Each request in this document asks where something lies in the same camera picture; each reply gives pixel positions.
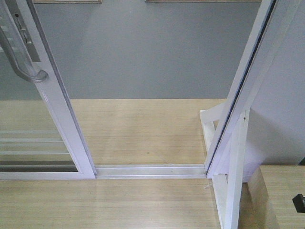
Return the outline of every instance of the gray wall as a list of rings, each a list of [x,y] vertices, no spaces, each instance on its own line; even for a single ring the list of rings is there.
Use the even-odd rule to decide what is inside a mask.
[[[71,98],[225,98],[259,3],[35,6]]]

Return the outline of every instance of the sliding glass door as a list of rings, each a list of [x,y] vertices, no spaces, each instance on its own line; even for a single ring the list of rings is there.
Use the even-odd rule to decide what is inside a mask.
[[[31,1],[0,0],[0,179],[95,178]]]

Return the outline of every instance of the white frame post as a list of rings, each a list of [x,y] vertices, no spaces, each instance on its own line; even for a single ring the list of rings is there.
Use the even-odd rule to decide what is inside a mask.
[[[244,156],[249,122],[249,110],[244,111],[233,130],[229,145],[230,165],[226,174],[213,175],[213,187],[219,222],[222,229],[237,229],[242,192]]]

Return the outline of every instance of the wooden floor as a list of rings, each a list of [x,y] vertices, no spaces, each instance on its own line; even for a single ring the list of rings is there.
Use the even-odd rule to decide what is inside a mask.
[[[73,100],[95,164],[202,163],[223,100]],[[219,229],[208,179],[1,181],[0,229]],[[243,186],[239,229],[257,229]]]
[[[94,163],[198,164],[199,111],[224,99],[72,100]]]

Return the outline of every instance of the white wall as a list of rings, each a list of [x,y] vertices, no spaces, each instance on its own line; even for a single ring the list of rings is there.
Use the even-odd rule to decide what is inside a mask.
[[[302,1],[250,113],[246,172],[305,157],[305,1]]]

